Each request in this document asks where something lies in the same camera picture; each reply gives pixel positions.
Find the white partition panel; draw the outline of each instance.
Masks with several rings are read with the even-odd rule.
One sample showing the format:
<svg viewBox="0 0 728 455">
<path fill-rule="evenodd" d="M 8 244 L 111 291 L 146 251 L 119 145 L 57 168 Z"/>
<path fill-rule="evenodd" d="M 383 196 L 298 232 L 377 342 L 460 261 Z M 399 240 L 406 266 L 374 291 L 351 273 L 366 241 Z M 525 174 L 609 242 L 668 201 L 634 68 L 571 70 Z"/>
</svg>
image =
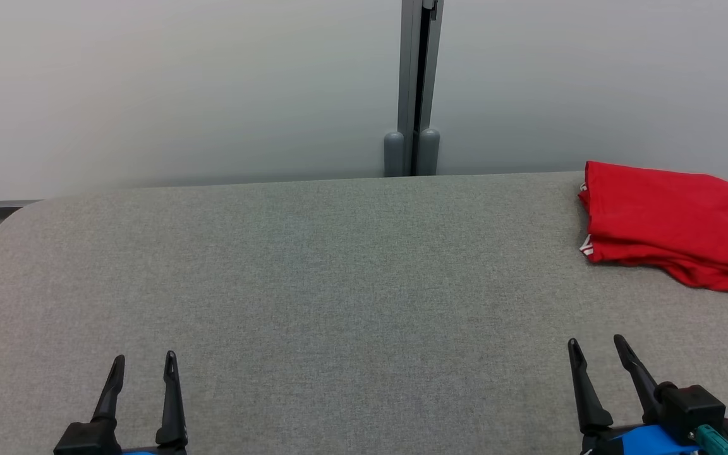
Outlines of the white partition panel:
<svg viewBox="0 0 728 455">
<path fill-rule="evenodd" d="M 431 126 L 441 174 L 728 179 L 728 0 L 448 0 Z"/>
<path fill-rule="evenodd" d="M 0 200 L 384 172 L 401 3 L 0 0 Z"/>
</svg>

